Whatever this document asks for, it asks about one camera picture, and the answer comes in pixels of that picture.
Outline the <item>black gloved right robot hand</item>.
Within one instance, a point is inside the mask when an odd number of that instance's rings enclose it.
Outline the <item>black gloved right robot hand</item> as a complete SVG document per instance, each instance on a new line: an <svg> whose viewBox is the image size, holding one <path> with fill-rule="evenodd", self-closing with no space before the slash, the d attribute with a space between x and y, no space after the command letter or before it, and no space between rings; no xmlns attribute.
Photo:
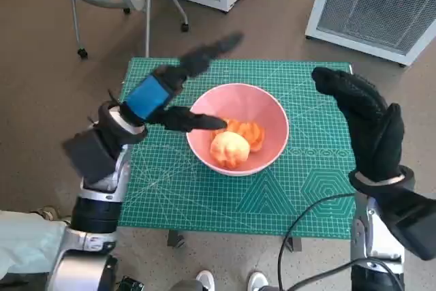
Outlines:
<svg viewBox="0 0 436 291"><path fill-rule="evenodd" d="M337 101L348 124L356 169L373 182L401 175L405 126L399 104L387 104L378 90L359 75L316 67L315 88Z"/></svg>

